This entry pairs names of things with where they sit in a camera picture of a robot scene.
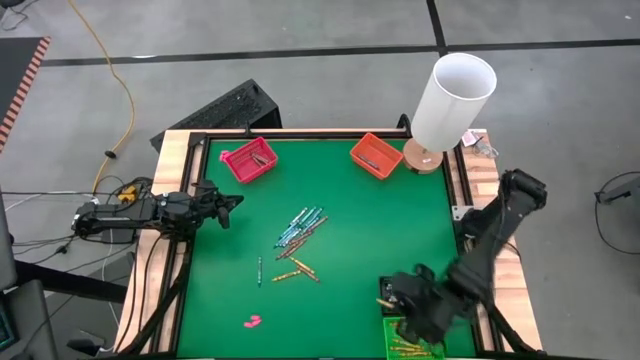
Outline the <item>red plastic basket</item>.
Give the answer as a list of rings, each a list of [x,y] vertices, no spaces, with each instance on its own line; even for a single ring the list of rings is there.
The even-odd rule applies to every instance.
[[[252,153],[267,158],[270,163],[260,166],[251,157]],[[258,137],[236,150],[223,150],[219,160],[227,165],[238,182],[248,184],[273,169],[277,165],[278,156],[265,138]]]

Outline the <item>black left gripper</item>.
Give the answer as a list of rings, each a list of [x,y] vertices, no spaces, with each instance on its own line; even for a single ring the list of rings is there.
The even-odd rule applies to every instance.
[[[227,208],[235,208],[244,200],[242,195],[220,196],[218,187],[209,180],[192,183],[195,189],[192,200],[192,224],[202,224],[206,218],[218,219],[223,229],[230,227]]]

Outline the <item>wooden table border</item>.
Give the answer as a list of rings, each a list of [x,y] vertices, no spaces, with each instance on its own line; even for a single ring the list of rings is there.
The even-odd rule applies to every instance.
[[[159,153],[152,190],[156,193],[182,190],[190,186],[204,172],[205,137],[216,140],[243,139],[247,136],[272,140],[332,140],[359,139],[366,129],[241,129],[169,130]],[[498,171],[493,159],[473,152],[461,145],[444,155],[444,168],[449,184],[448,194],[456,205],[484,206],[498,189]],[[146,320],[158,307],[168,286],[175,279],[185,256],[182,245],[165,240],[156,242],[157,233],[145,230],[139,239],[137,264],[132,272],[121,324],[116,339],[124,346],[130,344],[137,325]],[[536,320],[527,290],[521,260],[517,257],[514,239],[498,257],[496,265],[496,304],[515,331],[529,345],[542,347]]]

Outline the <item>black floor beam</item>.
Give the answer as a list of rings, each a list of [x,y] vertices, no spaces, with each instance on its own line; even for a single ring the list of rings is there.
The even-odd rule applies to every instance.
[[[74,295],[82,298],[123,303],[127,287],[111,282],[62,272],[27,262],[15,262],[16,285],[32,280],[41,282],[44,290]]]

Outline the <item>white lamp shade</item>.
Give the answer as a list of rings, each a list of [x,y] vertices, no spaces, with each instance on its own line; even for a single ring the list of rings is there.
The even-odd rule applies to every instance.
[[[497,87],[485,60],[467,53],[441,57],[433,66],[413,119],[413,139],[429,152],[454,148]]]

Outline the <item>grey panel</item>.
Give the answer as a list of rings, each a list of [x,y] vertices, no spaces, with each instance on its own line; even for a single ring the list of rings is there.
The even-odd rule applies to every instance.
[[[11,287],[17,279],[11,235],[0,194],[0,291]]]

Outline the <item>dark grey equipment case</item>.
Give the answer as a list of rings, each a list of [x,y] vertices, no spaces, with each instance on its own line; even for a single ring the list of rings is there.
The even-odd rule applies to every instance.
[[[42,283],[32,280],[0,295],[16,341],[0,346],[0,360],[59,360]]]

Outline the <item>wooden lamp base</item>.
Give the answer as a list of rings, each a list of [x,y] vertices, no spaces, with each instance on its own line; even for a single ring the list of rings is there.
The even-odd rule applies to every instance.
[[[429,174],[437,170],[443,163],[442,152],[431,152],[410,138],[403,147],[405,165],[417,174]]]

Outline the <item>green plastic basket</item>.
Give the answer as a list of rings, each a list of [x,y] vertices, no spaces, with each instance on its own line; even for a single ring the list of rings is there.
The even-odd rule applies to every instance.
[[[389,348],[391,346],[404,346],[404,347],[419,347],[423,349],[423,352],[429,352],[433,356],[433,360],[445,360],[446,357],[446,347],[442,343],[431,344],[420,340],[417,344],[413,344],[401,336],[399,336],[396,332],[400,317],[384,317],[383,318],[383,329],[384,329],[384,337],[385,337],[385,347],[386,347],[386,357],[387,360],[397,360],[395,358],[396,353],[390,351]]]

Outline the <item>black striped floor mat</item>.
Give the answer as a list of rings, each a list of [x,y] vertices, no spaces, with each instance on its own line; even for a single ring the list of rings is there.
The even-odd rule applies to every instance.
[[[44,62],[51,38],[0,38],[0,154]]]

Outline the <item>black power adapter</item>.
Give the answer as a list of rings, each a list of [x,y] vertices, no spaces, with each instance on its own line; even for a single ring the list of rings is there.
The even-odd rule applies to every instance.
[[[96,357],[106,351],[103,342],[97,342],[89,338],[71,339],[66,343],[66,346],[74,351],[92,357]]]

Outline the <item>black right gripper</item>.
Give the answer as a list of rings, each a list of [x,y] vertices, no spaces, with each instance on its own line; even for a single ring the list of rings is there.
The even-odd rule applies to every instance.
[[[413,344],[420,340],[441,343],[460,310],[456,296],[424,264],[417,264],[413,274],[395,273],[391,284],[393,288],[387,289],[388,316],[404,317],[397,334]]]

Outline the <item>orange plastic basket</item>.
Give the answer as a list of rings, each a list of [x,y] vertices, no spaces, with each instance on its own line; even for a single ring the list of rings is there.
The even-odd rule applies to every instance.
[[[380,170],[376,170],[357,155],[363,155],[375,162]],[[403,154],[373,133],[366,133],[350,150],[351,159],[364,170],[379,180],[388,178],[397,165],[403,160]]]

